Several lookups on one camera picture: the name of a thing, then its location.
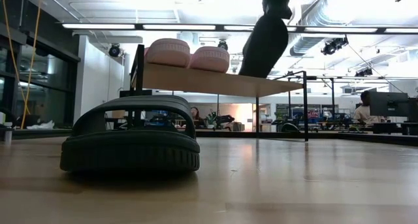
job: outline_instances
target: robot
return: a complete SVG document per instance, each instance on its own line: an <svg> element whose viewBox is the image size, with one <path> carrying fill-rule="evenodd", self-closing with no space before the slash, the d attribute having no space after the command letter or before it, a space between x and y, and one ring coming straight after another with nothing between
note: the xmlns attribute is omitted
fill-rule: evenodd
<svg viewBox="0 0 418 224"><path fill-rule="evenodd" d="M242 50L244 59L239 74L266 78L283 55L289 40L282 19L292 17L290 0L263 0L260 17Z"/></svg>

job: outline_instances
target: woman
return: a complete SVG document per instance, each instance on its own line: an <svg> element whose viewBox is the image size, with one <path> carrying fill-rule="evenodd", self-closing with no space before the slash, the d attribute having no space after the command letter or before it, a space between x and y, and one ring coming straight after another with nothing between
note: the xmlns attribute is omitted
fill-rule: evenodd
<svg viewBox="0 0 418 224"><path fill-rule="evenodd" d="M205 128L206 124L204 120L199 115L199 109L197 107L191 108L191 117L193 118L193 122L195 123L196 128Z"/></svg>

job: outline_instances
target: yellow cable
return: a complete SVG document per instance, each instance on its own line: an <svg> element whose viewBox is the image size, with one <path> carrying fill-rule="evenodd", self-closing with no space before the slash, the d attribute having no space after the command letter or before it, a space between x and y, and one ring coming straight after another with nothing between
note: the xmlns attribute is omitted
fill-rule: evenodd
<svg viewBox="0 0 418 224"><path fill-rule="evenodd" d="M32 67L33 62L35 60L35 50L37 49L37 37L38 37L38 27L39 27L39 18L40 18L40 4L42 3L42 0L39 0L38 3L38 16L37 16L37 23L35 25L35 37L33 38L33 51L32 51L32 60L31 60L31 67L29 69L29 78L27 79L27 91L26 91L26 100L25 100L25 109L27 108L27 100L29 99L29 92L30 92L30 85L31 85L31 77L32 77ZM22 118L22 124L20 125L20 128L23 129L25 125L25 119L26 119L26 111L24 111L24 116Z"/></svg>
<svg viewBox="0 0 418 224"><path fill-rule="evenodd" d="M8 18L7 18L7 9L6 9L6 0L3 0L3 10L5 11L5 21L6 21L6 29L7 29L7 35L8 35L8 43L10 45L10 52L12 53L12 59L13 59L13 66L14 71L16 72L16 78L18 79L18 85L20 87L20 92L22 93L22 98L24 99L25 103L25 111L27 111L28 114L30 114L29 109L27 108L26 100L25 100L25 94L24 90L20 85L20 79L19 79L19 70L18 65L16 64L16 59L14 58L14 52L13 52L13 44L12 44L12 36L10 35L10 28L8 27Z"/></svg>

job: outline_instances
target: shelf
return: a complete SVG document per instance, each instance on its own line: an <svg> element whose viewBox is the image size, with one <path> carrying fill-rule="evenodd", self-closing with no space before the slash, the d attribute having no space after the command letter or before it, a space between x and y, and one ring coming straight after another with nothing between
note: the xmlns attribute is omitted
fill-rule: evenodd
<svg viewBox="0 0 418 224"><path fill-rule="evenodd" d="M143 79L143 88L148 89L240 97L266 97L303 88L302 84L288 81L267 80L149 63L144 64ZM136 78L133 79L132 86L135 87L135 84Z"/></svg>

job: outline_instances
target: air duct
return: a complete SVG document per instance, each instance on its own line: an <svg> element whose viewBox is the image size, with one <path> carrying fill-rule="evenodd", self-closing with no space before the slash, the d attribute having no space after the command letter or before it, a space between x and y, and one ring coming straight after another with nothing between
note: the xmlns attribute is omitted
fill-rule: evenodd
<svg viewBox="0 0 418 224"><path fill-rule="evenodd" d="M346 25L352 21L351 16L347 13L341 16L333 16L335 9L340 2L344 0L320 0L313 9L299 21L298 25L305 26L327 26L327 25ZM303 37L297 34L289 34L289 44L294 44L290 49L292 56L303 56L306 52L321 42L323 37Z"/></svg>

